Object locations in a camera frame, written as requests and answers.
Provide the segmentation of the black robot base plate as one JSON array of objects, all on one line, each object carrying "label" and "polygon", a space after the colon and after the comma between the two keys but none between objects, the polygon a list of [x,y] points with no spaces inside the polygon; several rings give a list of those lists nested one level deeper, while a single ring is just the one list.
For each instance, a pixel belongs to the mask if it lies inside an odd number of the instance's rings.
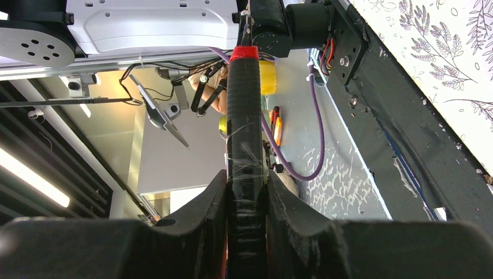
[{"label": "black robot base plate", "polygon": [[[353,8],[352,2],[343,1],[342,4]],[[365,30],[373,31],[362,20]],[[403,69],[382,44],[379,55],[396,62]],[[444,194],[447,208],[462,220],[474,222],[491,233],[492,173],[485,172],[410,75],[404,69],[403,72],[402,83],[391,81],[389,74],[378,82],[380,86],[388,85],[391,88],[383,99],[382,113],[392,119],[397,133],[419,153],[424,168]]]}]

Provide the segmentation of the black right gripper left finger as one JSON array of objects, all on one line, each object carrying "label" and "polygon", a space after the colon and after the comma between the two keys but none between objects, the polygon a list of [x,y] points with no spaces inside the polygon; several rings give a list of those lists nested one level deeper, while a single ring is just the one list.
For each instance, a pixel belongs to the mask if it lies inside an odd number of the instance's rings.
[{"label": "black right gripper left finger", "polygon": [[1,228],[2,278],[224,278],[226,182],[149,226],[136,219],[18,218]]}]

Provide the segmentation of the red black utility knife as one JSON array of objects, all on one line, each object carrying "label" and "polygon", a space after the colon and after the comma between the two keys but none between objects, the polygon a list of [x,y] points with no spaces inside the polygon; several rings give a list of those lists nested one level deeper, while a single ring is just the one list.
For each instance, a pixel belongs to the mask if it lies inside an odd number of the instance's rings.
[{"label": "red black utility knife", "polygon": [[259,52],[251,16],[241,14],[227,81],[228,277],[267,278]]}]

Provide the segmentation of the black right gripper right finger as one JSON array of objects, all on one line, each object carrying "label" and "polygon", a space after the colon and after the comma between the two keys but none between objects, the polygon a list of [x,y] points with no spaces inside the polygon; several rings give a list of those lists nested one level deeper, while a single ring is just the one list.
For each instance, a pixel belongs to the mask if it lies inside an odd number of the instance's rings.
[{"label": "black right gripper right finger", "polygon": [[492,241],[466,223],[331,220],[267,182],[270,278],[491,278]]}]

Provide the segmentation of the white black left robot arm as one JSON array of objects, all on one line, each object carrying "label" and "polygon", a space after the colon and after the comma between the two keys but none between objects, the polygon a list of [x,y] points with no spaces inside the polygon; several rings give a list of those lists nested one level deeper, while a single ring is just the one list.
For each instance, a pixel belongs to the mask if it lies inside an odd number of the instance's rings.
[{"label": "white black left robot arm", "polygon": [[256,48],[285,58],[328,39],[327,1],[2,1],[1,56],[44,67],[176,50]]}]

